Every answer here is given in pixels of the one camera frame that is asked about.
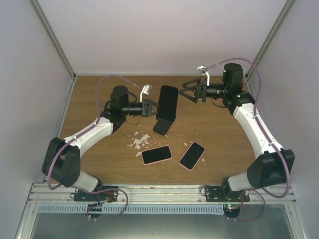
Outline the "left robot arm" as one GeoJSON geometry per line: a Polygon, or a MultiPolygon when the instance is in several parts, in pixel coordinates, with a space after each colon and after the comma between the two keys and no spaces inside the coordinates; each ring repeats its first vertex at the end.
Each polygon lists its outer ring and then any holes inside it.
{"type": "Polygon", "coordinates": [[[41,169],[48,181],[53,179],[64,187],[84,191],[91,201],[101,199],[101,181],[81,170],[82,156],[101,139],[117,131],[127,116],[152,117],[157,114],[154,108],[158,103],[142,97],[131,102],[130,94],[127,87],[116,86],[94,122],[72,136],[55,137],[50,141],[41,169]]]}

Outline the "black phone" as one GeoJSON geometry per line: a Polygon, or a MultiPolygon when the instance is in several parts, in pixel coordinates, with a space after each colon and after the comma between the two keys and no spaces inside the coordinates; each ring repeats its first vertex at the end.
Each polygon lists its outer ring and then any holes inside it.
{"type": "Polygon", "coordinates": [[[178,88],[163,85],[159,94],[157,120],[173,122],[176,118],[178,88]]]}

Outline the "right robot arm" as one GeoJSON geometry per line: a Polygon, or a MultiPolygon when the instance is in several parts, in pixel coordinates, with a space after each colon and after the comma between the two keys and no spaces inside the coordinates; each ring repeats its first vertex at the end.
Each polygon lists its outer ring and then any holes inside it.
{"type": "Polygon", "coordinates": [[[199,66],[198,70],[201,77],[184,83],[179,94],[195,103],[198,99],[203,102],[208,98],[221,99],[223,106],[242,126],[256,157],[246,172],[223,179],[221,197],[231,202],[239,193],[250,189],[262,189],[278,199],[287,196],[295,155],[273,137],[258,112],[256,99],[243,90],[242,66],[225,64],[222,83],[210,82],[207,67],[199,66]]]}

